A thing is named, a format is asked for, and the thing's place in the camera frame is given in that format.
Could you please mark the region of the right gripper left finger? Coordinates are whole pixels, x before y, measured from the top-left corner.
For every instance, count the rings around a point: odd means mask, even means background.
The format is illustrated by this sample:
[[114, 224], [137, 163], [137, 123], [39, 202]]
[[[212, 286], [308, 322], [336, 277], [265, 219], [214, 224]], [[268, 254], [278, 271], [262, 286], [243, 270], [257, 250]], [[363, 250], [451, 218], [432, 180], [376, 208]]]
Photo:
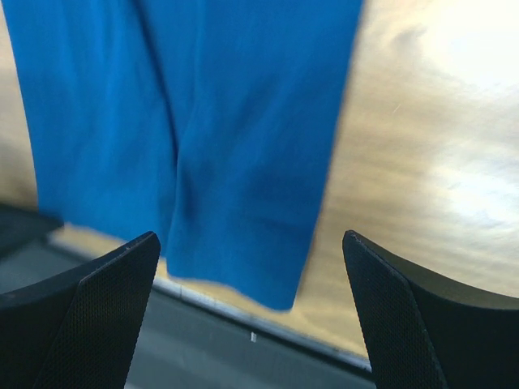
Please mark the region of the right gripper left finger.
[[123, 388], [161, 251], [147, 232], [1, 295], [3, 388]]

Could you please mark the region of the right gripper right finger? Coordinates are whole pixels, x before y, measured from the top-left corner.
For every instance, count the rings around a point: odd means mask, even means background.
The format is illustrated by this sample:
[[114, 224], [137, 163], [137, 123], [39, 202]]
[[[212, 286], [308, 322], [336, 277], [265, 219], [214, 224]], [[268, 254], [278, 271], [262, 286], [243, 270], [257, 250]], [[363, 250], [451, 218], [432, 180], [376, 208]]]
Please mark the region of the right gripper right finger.
[[378, 388], [516, 388], [518, 300], [450, 279], [349, 230], [342, 239]]

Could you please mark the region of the dark blue t shirt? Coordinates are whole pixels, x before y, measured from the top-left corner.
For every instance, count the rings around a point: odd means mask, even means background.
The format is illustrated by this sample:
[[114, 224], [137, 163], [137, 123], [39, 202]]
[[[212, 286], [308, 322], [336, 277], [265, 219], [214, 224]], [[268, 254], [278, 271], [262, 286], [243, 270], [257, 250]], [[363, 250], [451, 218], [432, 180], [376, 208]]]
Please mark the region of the dark blue t shirt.
[[5, 1], [39, 208], [289, 310], [360, 1]]

